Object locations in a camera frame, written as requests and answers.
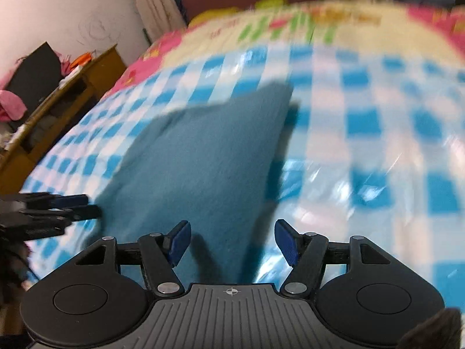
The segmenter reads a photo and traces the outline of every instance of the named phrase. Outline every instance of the curtain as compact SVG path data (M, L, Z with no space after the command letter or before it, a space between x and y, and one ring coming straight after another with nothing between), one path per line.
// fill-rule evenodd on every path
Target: curtain
M185 27L174 0L135 0L145 29L154 42L163 34Z

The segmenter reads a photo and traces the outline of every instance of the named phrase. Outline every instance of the wooden cabinet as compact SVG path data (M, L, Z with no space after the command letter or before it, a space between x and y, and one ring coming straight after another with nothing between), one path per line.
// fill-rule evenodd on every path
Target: wooden cabinet
M8 151L0 154L0 194L20 191L37 163L121 77L126 66L113 46L92 60L29 116ZM53 123L41 125L47 117Z

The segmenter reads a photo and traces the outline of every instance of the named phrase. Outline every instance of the silver screw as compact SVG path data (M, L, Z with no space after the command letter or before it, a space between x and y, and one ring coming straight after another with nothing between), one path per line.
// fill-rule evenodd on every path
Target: silver screw
M158 285L157 290L163 294L172 294L179 291L180 287L174 282L165 282Z
M307 286L300 282L291 282L284 286L289 294L302 294L307 290Z

